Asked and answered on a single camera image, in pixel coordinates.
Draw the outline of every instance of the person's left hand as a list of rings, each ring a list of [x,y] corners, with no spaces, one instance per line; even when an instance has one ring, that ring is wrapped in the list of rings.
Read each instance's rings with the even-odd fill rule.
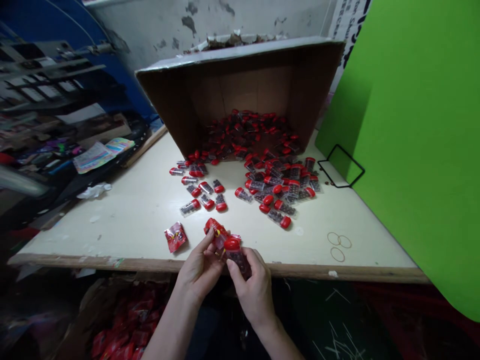
[[[185,260],[176,280],[176,284],[190,292],[199,303],[213,289],[225,264],[225,260],[219,260],[215,255],[213,238],[214,230],[210,228],[205,238]]]

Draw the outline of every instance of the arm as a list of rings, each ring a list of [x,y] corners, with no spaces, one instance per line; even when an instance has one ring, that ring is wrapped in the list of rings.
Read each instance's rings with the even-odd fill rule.
[[[303,359],[275,315],[270,269],[257,250],[244,247],[242,251],[251,266],[247,281],[234,261],[227,260],[226,264],[246,318],[273,360]]]
[[[165,311],[143,353],[143,360],[185,357],[200,305],[217,283],[224,265],[214,253],[213,237],[214,232],[210,229],[181,267]]]

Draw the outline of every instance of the hand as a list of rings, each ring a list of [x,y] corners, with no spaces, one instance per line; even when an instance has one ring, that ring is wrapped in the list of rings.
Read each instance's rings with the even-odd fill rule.
[[[265,329],[275,329],[277,317],[272,299],[270,269],[257,250],[243,247],[242,252],[251,267],[251,277],[247,281],[234,261],[226,261],[241,308],[257,334]]]
[[[191,251],[178,273],[175,287],[179,286],[193,296],[200,305],[217,283],[225,262],[215,255],[212,244],[214,231],[208,231],[205,238]]]

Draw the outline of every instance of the cardboard box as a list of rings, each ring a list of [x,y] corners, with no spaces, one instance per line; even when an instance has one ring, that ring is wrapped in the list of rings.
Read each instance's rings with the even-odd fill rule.
[[[307,146],[345,44],[312,36],[201,51],[135,74],[184,156],[232,109],[286,116]]]

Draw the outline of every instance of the crumpled paper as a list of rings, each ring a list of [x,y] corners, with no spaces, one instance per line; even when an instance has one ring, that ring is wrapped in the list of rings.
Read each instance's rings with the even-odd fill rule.
[[[109,190],[112,190],[112,185],[106,182],[100,182],[93,187],[87,187],[84,192],[78,194],[76,197],[79,199],[95,199]]]

